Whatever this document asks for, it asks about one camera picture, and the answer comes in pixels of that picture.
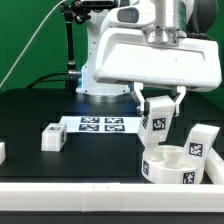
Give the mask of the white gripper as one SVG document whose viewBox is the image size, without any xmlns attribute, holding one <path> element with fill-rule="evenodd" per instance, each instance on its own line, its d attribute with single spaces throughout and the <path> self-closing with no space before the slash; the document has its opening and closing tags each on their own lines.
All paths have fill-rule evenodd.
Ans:
<svg viewBox="0 0 224 224">
<path fill-rule="evenodd" d="M 172 88 L 173 116 L 186 88 L 210 91 L 222 81 L 219 49 L 206 31 L 216 4 L 133 4 L 112 9 L 100 28 L 93 77 L 100 83 L 131 84 L 140 115 L 149 114 L 141 91 Z"/>
</svg>

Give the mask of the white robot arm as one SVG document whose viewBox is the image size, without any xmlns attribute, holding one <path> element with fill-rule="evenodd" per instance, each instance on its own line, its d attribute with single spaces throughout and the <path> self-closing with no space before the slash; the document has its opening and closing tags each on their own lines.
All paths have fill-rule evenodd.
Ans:
<svg viewBox="0 0 224 224">
<path fill-rule="evenodd" d="M 174 91 L 178 106 L 188 91 L 207 92 L 222 80 L 219 49 L 206 31 L 217 0 L 81 0 L 88 22 L 83 89 L 96 97 L 133 94 L 147 114 L 145 87 Z"/>
</svg>

